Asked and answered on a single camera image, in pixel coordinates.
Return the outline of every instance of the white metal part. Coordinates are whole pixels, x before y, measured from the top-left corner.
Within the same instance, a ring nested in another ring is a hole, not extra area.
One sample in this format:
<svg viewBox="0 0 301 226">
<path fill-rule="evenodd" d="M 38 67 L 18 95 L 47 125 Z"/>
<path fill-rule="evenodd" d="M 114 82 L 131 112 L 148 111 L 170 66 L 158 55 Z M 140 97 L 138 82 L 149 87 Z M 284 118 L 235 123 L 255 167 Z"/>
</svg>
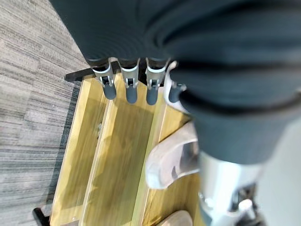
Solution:
<svg viewBox="0 0 301 226">
<path fill-rule="evenodd" d="M 114 85 L 115 75 L 113 74 L 113 70 L 110 62 L 109 62 L 109 67 L 104 71 L 99 71 L 96 68 L 92 68 L 92 70 L 94 71 L 95 76 L 101 83 L 102 87 L 105 87 L 105 83 L 103 82 L 104 77 L 108 77 L 109 86 Z"/>
<path fill-rule="evenodd" d="M 233 196 L 242 188 L 258 181 L 264 164 L 242 165 L 218 160 L 205 152 L 200 153 L 202 167 L 202 209 L 211 217 L 210 226 L 232 226 L 249 210 L 248 202 L 241 202 L 232 211 Z"/>
<path fill-rule="evenodd" d="M 138 74 L 139 74 L 139 62 L 140 59 L 137 60 L 137 65 L 133 68 L 123 68 L 120 66 L 123 81 L 126 84 L 126 88 L 129 88 L 128 80 L 133 79 L 133 88 L 136 88 L 138 85 Z"/>
<path fill-rule="evenodd" d="M 166 61 L 165 66 L 160 69 L 152 69 L 149 66 L 148 58 L 146 58 L 146 64 L 147 64 L 147 68 L 146 68 L 145 74 L 146 74 L 147 88 L 148 89 L 152 89 L 152 88 L 158 89 L 161 82 L 164 79 L 165 70 L 166 70 L 168 61 Z"/>
</svg>

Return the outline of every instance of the gray carpet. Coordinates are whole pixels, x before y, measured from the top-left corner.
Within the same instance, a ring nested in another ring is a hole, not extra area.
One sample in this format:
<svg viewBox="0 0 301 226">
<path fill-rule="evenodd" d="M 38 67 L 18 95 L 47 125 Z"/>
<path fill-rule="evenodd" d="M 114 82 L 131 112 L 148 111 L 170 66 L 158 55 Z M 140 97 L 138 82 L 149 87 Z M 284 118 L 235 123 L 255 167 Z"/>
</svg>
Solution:
<svg viewBox="0 0 301 226">
<path fill-rule="evenodd" d="M 47 0 L 0 0 L 0 224 L 49 214 L 79 84 L 87 68 Z"/>
</svg>

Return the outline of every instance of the beige shoe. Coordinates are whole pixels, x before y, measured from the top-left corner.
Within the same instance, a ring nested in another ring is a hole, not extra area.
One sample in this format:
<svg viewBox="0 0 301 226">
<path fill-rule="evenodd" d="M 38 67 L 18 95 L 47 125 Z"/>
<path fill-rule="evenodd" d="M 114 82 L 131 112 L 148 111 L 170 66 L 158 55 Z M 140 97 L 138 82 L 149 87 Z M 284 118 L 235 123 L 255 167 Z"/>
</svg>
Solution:
<svg viewBox="0 0 301 226">
<path fill-rule="evenodd" d="M 160 222 L 157 226 L 192 226 L 192 219 L 189 213 L 185 210 L 179 210 L 165 220 Z"/>
<path fill-rule="evenodd" d="M 180 177 L 199 172 L 198 153 L 194 125 L 188 122 L 150 152 L 145 168 L 147 185 L 164 189 Z"/>
</svg>

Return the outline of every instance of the wooden plank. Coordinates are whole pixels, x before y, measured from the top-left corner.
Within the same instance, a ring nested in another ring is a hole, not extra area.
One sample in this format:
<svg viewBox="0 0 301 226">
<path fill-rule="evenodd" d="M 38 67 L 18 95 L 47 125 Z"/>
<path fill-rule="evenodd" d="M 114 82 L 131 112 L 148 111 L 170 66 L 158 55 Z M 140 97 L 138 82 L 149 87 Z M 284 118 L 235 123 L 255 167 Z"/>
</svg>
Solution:
<svg viewBox="0 0 301 226">
<path fill-rule="evenodd" d="M 160 104 L 153 120 L 144 163 L 158 142 L 174 133 L 189 120 L 184 114 L 166 106 L 163 101 Z M 198 209 L 200 181 L 197 174 L 180 178 L 165 190 L 152 190 L 146 185 L 144 172 L 145 164 L 133 212 L 133 226 L 156 225 L 177 210 L 187 210 L 194 225 L 203 225 Z"/>
<path fill-rule="evenodd" d="M 130 105 L 118 75 L 117 97 L 109 101 L 89 178 L 81 225 L 130 225 L 155 106 L 139 83 Z"/>
<path fill-rule="evenodd" d="M 55 191 L 50 224 L 79 220 L 102 122 L 106 99 L 100 83 L 85 78 L 81 84 L 62 168 Z"/>
</svg>

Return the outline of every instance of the wooden step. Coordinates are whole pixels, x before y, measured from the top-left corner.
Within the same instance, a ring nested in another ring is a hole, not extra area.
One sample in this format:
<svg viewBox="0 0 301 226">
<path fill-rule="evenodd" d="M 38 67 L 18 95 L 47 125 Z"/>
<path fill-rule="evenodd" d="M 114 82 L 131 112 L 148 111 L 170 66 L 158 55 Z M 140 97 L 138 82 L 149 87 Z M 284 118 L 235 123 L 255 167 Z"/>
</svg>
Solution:
<svg viewBox="0 0 301 226">
<path fill-rule="evenodd" d="M 100 83 L 86 77 L 80 87 L 68 143 L 57 183 L 50 224 L 63 225 L 77 221 L 88 184 L 99 124 L 106 107 Z"/>
<path fill-rule="evenodd" d="M 177 210 L 188 211 L 194 225 L 203 225 L 197 174 L 177 180 L 166 190 L 151 190 L 145 182 L 149 152 L 189 117 L 167 106 L 162 92 L 156 105 L 147 105 L 147 87 L 141 83 L 138 100 L 130 105 L 120 74 L 115 86 L 117 97 L 106 101 L 96 79 L 82 82 L 51 225 L 151 226 Z"/>
</svg>

